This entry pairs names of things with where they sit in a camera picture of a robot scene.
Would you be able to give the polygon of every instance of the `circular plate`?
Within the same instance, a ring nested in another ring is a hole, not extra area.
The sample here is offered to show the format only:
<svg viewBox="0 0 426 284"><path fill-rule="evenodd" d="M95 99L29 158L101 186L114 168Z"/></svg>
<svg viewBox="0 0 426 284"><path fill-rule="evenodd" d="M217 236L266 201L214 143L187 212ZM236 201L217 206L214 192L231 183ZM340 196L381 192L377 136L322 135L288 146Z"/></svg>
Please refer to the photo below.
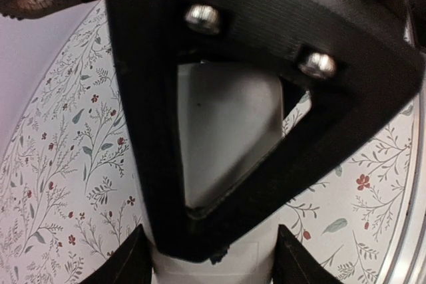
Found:
<svg viewBox="0 0 426 284"><path fill-rule="evenodd" d="M421 283L425 276L426 200L417 196L426 190L419 179L424 98L278 212L344 283ZM309 105L305 96L284 132ZM47 71L0 170L3 283L79 283L142 221L102 2Z"/></svg>

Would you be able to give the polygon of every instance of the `silver screw head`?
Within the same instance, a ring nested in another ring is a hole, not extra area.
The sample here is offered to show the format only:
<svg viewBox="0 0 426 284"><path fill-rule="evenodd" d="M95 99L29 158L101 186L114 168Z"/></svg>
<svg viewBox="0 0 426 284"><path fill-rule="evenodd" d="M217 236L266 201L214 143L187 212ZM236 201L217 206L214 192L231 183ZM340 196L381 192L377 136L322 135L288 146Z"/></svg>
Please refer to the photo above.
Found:
<svg viewBox="0 0 426 284"><path fill-rule="evenodd" d="M220 33L219 11L207 5L192 5L185 14L189 28L204 35Z"/></svg>
<svg viewBox="0 0 426 284"><path fill-rule="evenodd" d="M299 64L299 69L312 78L328 79L337 72L337 65L329 55L311 53Z"/></svg>

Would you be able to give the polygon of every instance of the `white plastic part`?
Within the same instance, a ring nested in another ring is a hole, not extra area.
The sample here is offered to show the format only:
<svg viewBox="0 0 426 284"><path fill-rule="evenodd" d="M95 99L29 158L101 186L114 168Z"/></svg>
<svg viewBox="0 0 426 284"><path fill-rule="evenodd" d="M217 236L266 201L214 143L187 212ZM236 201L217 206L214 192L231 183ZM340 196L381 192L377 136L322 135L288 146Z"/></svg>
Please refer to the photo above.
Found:
<svg viewBox="0 0 426 284"><path fill-rule="evenodd" d="M282 87L278 77L237 64L181 66L178 84L186 203L203 206L282 137ZM231 245L215 265L172 259L153 246L153 283L270 283L277 232L278 217L273 215Z"/></svg>

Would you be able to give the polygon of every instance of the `grey wall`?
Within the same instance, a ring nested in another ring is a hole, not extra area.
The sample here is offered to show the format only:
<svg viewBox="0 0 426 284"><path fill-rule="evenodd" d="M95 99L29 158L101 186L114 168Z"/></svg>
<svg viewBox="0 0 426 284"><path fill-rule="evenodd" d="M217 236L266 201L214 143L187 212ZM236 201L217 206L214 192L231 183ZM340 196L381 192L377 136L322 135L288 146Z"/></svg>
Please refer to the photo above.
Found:
<svg viewBox="0 0 426 284"><path fill-rule="evenodd" d="M47 68L94 5L80 5L39 20L0 16L0 163Z"/></svg>

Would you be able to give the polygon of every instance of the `botanical print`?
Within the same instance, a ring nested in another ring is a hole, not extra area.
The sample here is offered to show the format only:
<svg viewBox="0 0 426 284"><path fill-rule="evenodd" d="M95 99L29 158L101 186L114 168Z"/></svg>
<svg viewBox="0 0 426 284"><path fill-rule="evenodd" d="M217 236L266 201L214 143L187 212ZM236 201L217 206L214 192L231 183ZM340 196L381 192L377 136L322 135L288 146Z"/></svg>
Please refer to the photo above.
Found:
<svg viewBox="0 0 426 284"><path fill-rule="evenodd" d="M1 163L3 283L79 283L141 221L107 27L100 3L48 70Z"/></svg>
<svg viewBox="0 0 426 284"><path fill-rule="evenodd" d="M80 283L141 223L142 199L103 3L70 36L0 165L0 283ZM283 122L287 134L309 96ZM411 155L413 106L280 210L344 283L374 283Z"/></svg>
<svg viewBox="0 0 426 284"><path fill-rule="evenodd" d="M284 134L309 110L308 101L305 95L283 122ZM280 212L321 265L344 283L377 280L405 192L412 113L410 104L344 164Z"/></svg>

